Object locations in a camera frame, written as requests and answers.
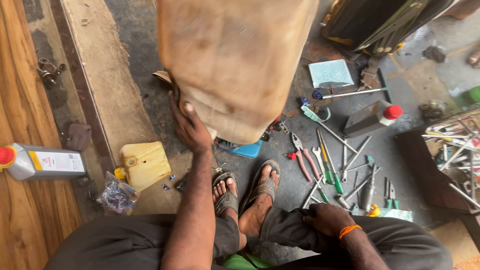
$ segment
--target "plastic jerrycan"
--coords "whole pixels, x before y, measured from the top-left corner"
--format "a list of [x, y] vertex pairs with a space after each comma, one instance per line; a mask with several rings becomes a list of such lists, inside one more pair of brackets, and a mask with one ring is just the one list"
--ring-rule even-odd
[[218, 137], [257, 142], [285, 106], [317, 7], [318, 0], [158, 1], [159, 56], [180, 103], [192, 103]]
[[120, 156], [123, 167], [115, 170], [115, 176], [127, 178], [128, 184], [138, 192], [171, 173], [161, 142], [124, 145]]

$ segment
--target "flip-flop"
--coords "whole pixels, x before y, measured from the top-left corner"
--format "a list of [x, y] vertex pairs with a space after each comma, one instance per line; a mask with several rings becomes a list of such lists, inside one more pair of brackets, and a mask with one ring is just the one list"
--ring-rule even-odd
[[222, 197], [220, 197], [220, 199], [218, 199], [218, 201], [214, 205], [216, 216], [219, 216], [227, 208], [232, 208], [233, 210], [235, 210], [237, 215], [239, 213], [239, 198], [228, 190], [226, 179], [229, 177], [233, 179], [237, 192], [239, 191], [237, 177], [233, 173], [225, 172], [215, 179], [215, 181], [213, 182], [213, 186], [216, 186], [216, 184], [223, 180], [225, 182], [225, 187], [227, 188], [227, 192], [225, 192], [225, 194], [222, 195]]
[[[266, 160], [261, 165], [260, 169], [257, 171], [257, 174], [255, 175], [255, 178], [253, 179], [255, 183], [259, 181], [259, 178], [262, 176], [262, 170], [266, 165], [270, 165], [272, 167], [272, 171], [276, 171], [276, 173], [278, 174], [278, 185], [280, 185], [280, 180], [282, 178], [282, 169], [274, 159]], [[257, 184], [254, 184], [252, 186], [252, 189], [250, 190], [250, 193], [247, 196], [247, 199], [243, 202], [240, 208], [240, 215], [242, 215], [250, 206], [252, 206], [255, 199], [262, 194], [268, 194], [272, 198], [272, 203], [275, 202], [276, 188], [277, 187], [275, 186], [275, 182], [273, 182], [270, 175], [268, 175], [267, 179], [262, 179]]]

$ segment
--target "grey oil bottle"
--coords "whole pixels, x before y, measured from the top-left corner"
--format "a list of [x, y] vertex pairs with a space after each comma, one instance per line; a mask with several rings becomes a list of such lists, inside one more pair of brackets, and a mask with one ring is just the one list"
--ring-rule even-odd
[[77, 151], [13, 143], [0, 147], [0, 171], [7, 169], [16, 180], [73, 179], [85, 175]]

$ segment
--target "foot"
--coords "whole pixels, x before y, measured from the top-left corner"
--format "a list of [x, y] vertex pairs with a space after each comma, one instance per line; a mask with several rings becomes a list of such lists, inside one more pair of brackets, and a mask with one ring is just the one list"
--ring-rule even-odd
[[[225, 181], [226, 183], [224, 181], [220, 181], [216, 186], [213, 187], [213, 204], [214, 205], [222, 197], [222, 195], [224, 195], [227, 192], [227, 190], [229, 190], [233, 195], [238, 197], [237, 189], [235, 188], [235, 182], [233, 181], [233, 179], [229, 177]], [[238, 226], [239, 217], [235, 212], [235, 210], [233, 210], [232, 208], [227, 208], [220, 214], [220, 217], [224, 217], [225, 215], [231, 216]], [[239, 233], [240, 233], [239, 250], [242, 250], [247, 244], [247, 237], [241, 231], [239, 231]]]
[[[278, 188], [278, 174], [276, 171], [272, 171], [272, 167], [270, 165], [266, 165], [262, 169], [262, 175], [260, 176], [261, 180], [265, 180], [270, 176], [275, 183], [275, 188]], [[262, 228], [262, 224], [264, 223], [265, 216], [269, 212], [270, 208], [272, 208], [273, 202], [272, 197], [268, 194], [262, 194], [258, 196], [253, 205], [248, 208], [244, 214], [240, 217], [239, 226], [240, 232], [248, 235], [248, 236], [260, 236], [260, 230]]]

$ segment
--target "trousers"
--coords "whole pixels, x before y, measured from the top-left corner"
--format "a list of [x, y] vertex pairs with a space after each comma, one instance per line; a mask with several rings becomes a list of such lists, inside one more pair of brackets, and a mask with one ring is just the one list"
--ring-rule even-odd
[[[307, 209], [286, 211], [272, 207], [260, 239], [297, 246], [319, 255], [273, 267], [280, 269], [353, 269], [348, 252], [336, 237], [305, 224]], [[102, 217], [79, 227], [49, 259], [46, 270], [157, 270], [176, 215]], [[409, 221], [353, 216], [392, 270], [451, 270], [449, 251], [429, 232]], [[238, 226], [231, 217], [216, 218], [213, 258], [238, 251]], [[225, 269], [212, 265], [212, 269]]]

